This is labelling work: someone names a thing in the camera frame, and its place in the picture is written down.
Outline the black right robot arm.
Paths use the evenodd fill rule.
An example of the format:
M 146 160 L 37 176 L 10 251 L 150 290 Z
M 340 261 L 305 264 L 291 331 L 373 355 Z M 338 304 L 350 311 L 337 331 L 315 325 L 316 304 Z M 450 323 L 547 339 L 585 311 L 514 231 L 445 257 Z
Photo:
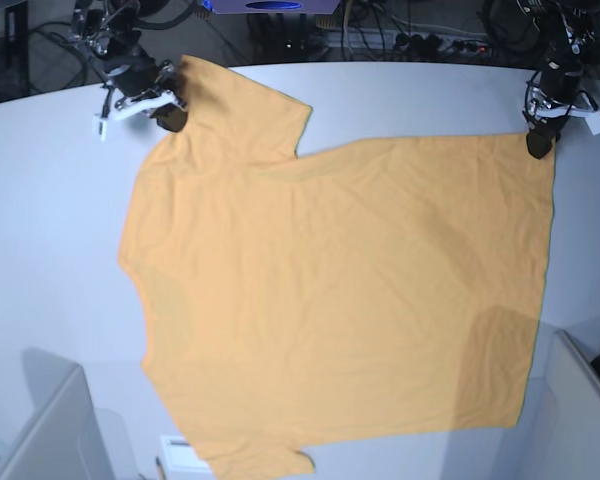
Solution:
M 165 30 L 188 18 L 193 5 L 169 22 L 151 23 L 165 1 L 77 1 L 71 19 L 69 44 L 94 62 L 106 96 L 95 114 L 94 130 L 106 137 L 112 121 L 136 115 L 153 119 L 169 132 L 181 131 L 187 121 L 187 102 L 180 95 L 177 67 L 157 62 L 141 46 L 144 30 Z

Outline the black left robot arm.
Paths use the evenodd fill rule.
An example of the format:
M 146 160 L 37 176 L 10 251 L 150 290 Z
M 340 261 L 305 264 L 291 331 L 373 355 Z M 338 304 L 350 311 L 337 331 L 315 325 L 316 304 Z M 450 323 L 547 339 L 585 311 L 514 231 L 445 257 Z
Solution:
M 582 56 L 593 37 L 582 11 L 554 1 L 521 1 L 519 6 L 533 16 L 546 46 L 540 66 L 526 83 L 522 111 L 528 125 L 527 150 L 542 159 L 570 118 L 585 118 L 598 109 L 581 86 Z

